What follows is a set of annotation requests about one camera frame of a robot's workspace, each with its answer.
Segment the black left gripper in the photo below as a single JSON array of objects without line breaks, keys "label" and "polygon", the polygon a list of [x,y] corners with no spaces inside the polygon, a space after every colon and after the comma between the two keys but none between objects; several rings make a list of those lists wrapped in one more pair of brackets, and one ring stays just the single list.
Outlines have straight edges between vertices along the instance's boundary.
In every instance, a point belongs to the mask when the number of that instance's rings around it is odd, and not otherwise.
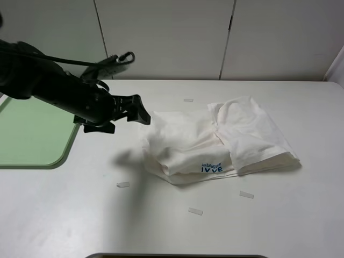
[{"label": "black left gripper", "polygon": [[126,119],[143,125],[151,124],[151,116],[146,111],[139,95],[93,95],[73,104],[75,122],[83,125],[84,133],[101,132],[114,134],[114,121]]}]

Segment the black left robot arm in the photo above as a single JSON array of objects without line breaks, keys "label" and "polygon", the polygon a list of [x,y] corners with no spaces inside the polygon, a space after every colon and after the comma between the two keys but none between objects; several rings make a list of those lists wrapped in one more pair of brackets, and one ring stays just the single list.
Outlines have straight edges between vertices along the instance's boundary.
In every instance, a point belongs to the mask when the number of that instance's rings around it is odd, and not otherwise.
[{"label": "black left robot arm", "polygon": [[139,95],[110,94],[102,80],[125,71],[133,52],[112,55],[98,63],[67,60],[43,54],[19,41],[1,41],[1,93],[14,99],[35,97],[74,115],[85,133],[115,132],[114,121],[149,125],[151,117]]}]

